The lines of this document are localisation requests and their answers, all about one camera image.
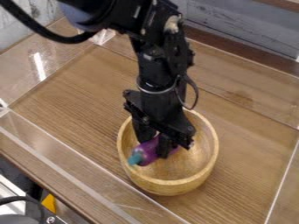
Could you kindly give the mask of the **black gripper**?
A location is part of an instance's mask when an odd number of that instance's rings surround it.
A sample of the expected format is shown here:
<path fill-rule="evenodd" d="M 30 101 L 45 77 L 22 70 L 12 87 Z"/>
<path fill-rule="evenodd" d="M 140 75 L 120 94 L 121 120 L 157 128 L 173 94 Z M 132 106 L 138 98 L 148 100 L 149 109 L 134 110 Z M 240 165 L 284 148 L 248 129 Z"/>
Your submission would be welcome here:
<path fill-rule="evenodd" d="M 163 94 L 129 89 L 122 92 L 124 108 L 132 116 L 138 143 L 149 141 L 160 133 L 156 146 L 159 158 L 168 158 L 173 144 L 187 150 L 192 146 L 196 129 L 183 112 L 181 100 L 185 99 L 185 92 L 184 84 Z"/>

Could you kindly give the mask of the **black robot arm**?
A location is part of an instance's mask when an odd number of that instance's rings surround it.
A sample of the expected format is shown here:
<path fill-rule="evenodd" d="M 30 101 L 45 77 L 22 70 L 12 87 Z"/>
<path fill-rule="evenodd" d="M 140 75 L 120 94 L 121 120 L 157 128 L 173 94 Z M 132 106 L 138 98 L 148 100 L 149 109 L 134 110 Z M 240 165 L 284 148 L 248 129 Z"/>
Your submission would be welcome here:
<path fill-rule="evenodd" d="M 45 39 L 78 44 L 104 30 L 124 36 L 134 53 L 136 89 L 122 92 L 140 144 L 153 144 L 153 153 L 167 158 L 175 149 L 189 149 L 195 127 L 184 111 L 188 70 L 195 52 L 185 38 L 183 13 L 172 0 L 56 0 L 69 24 L 80 34 L 62 36 L 37 22 L 14 0 L 0 7 Z"/>

